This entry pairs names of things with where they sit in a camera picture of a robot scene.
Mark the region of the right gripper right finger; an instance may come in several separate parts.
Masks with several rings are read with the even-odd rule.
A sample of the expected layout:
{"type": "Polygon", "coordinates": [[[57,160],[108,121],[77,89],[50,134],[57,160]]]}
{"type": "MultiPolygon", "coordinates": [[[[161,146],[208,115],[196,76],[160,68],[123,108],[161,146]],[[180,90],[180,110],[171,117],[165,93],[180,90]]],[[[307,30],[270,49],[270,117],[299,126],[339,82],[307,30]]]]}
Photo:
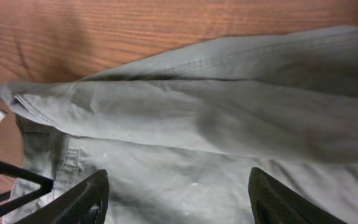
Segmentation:
{"type": "Polygon", "coordinates": [[[248,193],[256,224],[346,224],[253,167],[248,193]]]}

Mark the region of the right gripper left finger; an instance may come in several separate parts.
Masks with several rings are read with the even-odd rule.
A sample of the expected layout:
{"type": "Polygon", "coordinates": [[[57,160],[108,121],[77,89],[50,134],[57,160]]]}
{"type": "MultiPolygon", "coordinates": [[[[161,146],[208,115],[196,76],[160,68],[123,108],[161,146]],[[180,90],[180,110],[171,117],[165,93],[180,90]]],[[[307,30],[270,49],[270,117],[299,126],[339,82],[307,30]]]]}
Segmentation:
{"type": "Polygon", "coordinates": [[[108,174],[101,169],[15,224],[103,224],[108,197],[108,174]]]}

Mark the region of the grey shorts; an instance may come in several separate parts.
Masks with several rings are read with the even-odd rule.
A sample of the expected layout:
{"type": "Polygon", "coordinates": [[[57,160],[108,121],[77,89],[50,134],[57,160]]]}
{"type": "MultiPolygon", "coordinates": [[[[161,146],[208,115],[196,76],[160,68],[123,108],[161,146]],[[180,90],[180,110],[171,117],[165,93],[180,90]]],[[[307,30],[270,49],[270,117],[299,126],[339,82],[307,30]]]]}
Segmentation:
{"type": "Polygon", "coordinates": [[[327,212],[358,223],[358,27],[226,37],[75,82],[9,82],[24,167],[53,191],[99,169],[107,223],[252,223],[259,167],[327,212]]]}

